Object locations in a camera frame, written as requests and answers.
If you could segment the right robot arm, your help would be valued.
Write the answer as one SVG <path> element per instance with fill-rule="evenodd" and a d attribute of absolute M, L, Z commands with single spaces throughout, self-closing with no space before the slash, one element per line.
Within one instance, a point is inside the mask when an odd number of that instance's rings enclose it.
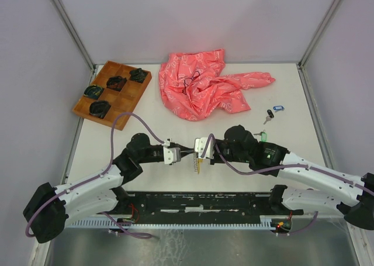
<path fill-rule="evenodd" d="M 297 190 L 274 186 L 268 199 L 276 214 L 286 211 L 340 213 L 346 222 L 373 230 L 373 174 L 360 177 L 317 165 L 274 143 L 258 141 L 241 125 L 226 130 L 222 140 L 209 134 L 199 158 L 225 163 L 240 175 L 271 175 L 307 185 Z"/>

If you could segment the large keyring with yellow handle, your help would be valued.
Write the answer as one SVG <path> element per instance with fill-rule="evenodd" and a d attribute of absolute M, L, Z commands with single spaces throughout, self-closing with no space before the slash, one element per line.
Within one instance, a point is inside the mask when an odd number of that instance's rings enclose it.
<path fill-rule="evenodd" d="M 200 166 L 201 163 L 203 162 L 203 159 L 199 158 L 198 153 L 193 154 L 193 167 L 194 167 L 194 172 L 197 174 L 200 174 Z"/>

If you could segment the key with green tag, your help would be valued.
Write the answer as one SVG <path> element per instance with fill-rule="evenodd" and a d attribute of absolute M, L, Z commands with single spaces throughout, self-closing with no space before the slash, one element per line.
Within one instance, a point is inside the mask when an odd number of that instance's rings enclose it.
<path fill-rule="evenodd" d="M 267 142 L 267 133 L 264 130 L 259 133 L 255 133 L 254 136 L 258 136 L 262 142 Z"/>

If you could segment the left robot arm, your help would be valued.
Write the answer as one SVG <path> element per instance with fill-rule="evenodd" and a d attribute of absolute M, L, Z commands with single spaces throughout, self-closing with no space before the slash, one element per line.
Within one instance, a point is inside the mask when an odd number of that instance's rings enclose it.
<path fill-rule="evenodd" d="M 171 165 L 192 153 L 192 148 L 170 139 L 152 145 L 145 133 L 137 133 L 106 168 L 72 183 L 41 184 L 23 211 L 27 221 L 25 233 L 46 243 L 87 216 L 113 210 L 124 213 L 129 208 L 129 199 L 122 186 L 143 172 L 143 163 Z"/>

